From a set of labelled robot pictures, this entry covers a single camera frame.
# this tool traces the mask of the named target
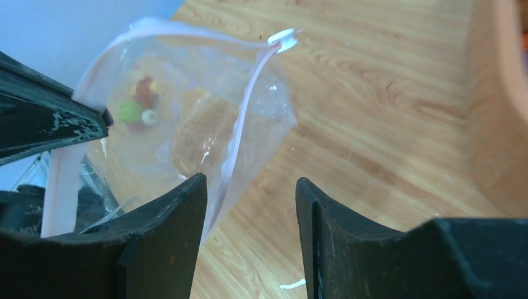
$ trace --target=white zipper slider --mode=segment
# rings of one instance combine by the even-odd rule
[[[295,34],[296,32],[293,28],[283,30],[270,36],[270,38],[268,38],[268,44],[272,45],[276,42],[280,42],[281,48],[277,53],[284,52],[298,43]]]

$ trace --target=ziplock bag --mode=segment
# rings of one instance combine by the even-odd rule
[[[204,173],[203,242],[297,124],[274,55],[297,33],[251,43],[181,22],[133,24],[75,89],[115,124],[107,138],[52,151],[41,236],[73,231],[86,158],[124,212]]]

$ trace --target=black plastic holder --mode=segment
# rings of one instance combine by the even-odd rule
[[[0,212],[24,212],[12,203],[4,197]],[[4,219],[11,227],[0,229],[0,298],[188,298],[206,207],[206,178],[196,174],[84,234],[41,239]]]
[[[528,298],[527,219],[380,225],[306,178],[296,210],[309,299]]]

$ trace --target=white wall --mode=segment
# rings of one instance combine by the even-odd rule
[[[0,0],[0,50],[75,88],[90,62],[128,24],[170,19],[184,0]],[[34,158],[0,168],[10,189]]]

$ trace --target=small toy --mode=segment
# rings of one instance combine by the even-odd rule
[[[117,119],[126,124],[137,123],[141,121],[141,114],[144,108],[137,102],[126,102],[121,104],[117,114]]]
[[[158,123],[159,113],[154,110],[159,95],[158,87],[150,76],[141,79],[130,92],[132,101],[119,107],[118,120],[126,123],[132,131]]]
[[[133,90],[133,98],[140,102],[145,109],[152,109],[158,101],[158,87],[150,76],[145,76],[136,84]]]
[[[158,123],[158,113],[152,109],[147,109],[141,114],[141,121],[148,126]]]

